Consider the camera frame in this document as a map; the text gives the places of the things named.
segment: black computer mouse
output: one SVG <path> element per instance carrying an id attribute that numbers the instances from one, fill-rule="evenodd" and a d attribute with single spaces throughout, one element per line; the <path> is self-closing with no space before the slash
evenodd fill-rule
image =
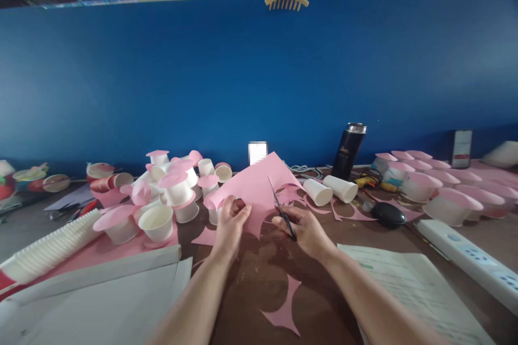
<path id="1" fill-rule="evenodd" d="M 377 218 L 381 225 L 390 229 L 395 229 L 406 223 L 403 212 L 386 202 L 378 202 L 371 210 L 371 215 Z"/>

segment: workbench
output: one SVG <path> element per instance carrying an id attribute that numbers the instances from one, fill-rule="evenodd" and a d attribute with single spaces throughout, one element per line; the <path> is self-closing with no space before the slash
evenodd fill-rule
<path id="1" fill-rule="evenodd" d="M 63 226 L 66 220 L 49 221 L 43 209 L 77 187 L 73 185 L 40 203 L 12 212 L 8 222 L 0 225 L 0 260 Z M 371 192 L 378 199 L 397 198 L 380 190 Z M 361 192 L 359 197 L 367 199 Z M 182 257 L 193 256 L 194 263 L 207 257 L 212 247 L 190 242 L 205 226 L 215 228 L 209 223 L 208 211 L 201 201 L 199 205 L 200 213 L 193 221 L 178 225 Z M 331 210 L 330 205 L 320 209 Z M 340 202 L 335 209 L 342 216 L 352 215 Z M 518 318 L 407 228 L 389 230 L 377 222 L 346 219 L 339 222 L 332 213 L 315 215 L 334 243 L 426 255 L 498 345 L 516 344 Z M 238 260 L 228 275 L 211 344 L 362 344 L 356 319 L 334 281 L 318 262 L 268 223 L 272 216 L 262 226 L 260 241 L 250 234 L 243 235 Z M 456 230 L 518 272 L 518 214 L 503 220 L 483 218 Z M 288 329 L 272 326 L 260 311 L 273 312 L 280 308 L 286 298 L 287 274 L 302 282 L 294 295 L 292 309 L 300 339 Z"/>

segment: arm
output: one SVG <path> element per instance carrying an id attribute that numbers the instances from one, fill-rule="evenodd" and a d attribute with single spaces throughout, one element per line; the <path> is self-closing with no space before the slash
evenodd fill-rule
<path id="1" fill-rule="evenodd" d="M 214 327 L 227 274 L 237 256 L 243 225 L 251 205 L 225 200 L 217 225 L 216 243 L 179 300 L 162 319 L 151 345 L 206 345 Z"/>
<path id="2" fill-rule="evenodd" d="M 320 261 L 336 282 L 372 345 L 442 345 L 449 342 L 413 316 L 402 304 L 325 234 L 316 217 L 307 210 L 283 206 L 293 220 L 297 242 L 309 256 Z M 281 217 L 272 222 L 284 233 L 289 229 Z"/>

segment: person's left hand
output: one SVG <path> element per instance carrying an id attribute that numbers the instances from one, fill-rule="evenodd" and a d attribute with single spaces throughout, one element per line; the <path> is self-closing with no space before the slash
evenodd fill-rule
<path id="1" fill-rule="evenodd" d="M 242 199 L 228 196 L 223 203 L 217 222 L 216 243 L 211 256 L 216 261 L 231 264 L 237 257 L 239 242 L 243 234 L 243 225 L 252 210 L 252 205 L 244 204 Z"/>

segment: hand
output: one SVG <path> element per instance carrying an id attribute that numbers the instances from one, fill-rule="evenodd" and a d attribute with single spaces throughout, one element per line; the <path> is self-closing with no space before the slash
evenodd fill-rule
<path id="1" fill-rule="evenodd" d="M 297 236 L 297 243 L 302 250 L 312 258 L 322 262 L 330 253 L 336 250 L 336 246 L 325 234 L 317 218 L 309 210 L 302 210 L 293 206 L 283 206 L 291 221 L 291 227 Z M 286 222 L 279 216 L 274 217 L 273 224 L 282 230 L 288 237 L 291 235 Z"/>
<path id="2" fill-rule="evenodd" d="M 235 196 L 225 199 L 217 222 L 216 243 L 210 254 L 216 261 L 231 264 L 235 260 L 243 225 L 251 211 L 252 205 L 245 206 L 242 199 L 236 200 Z"/>

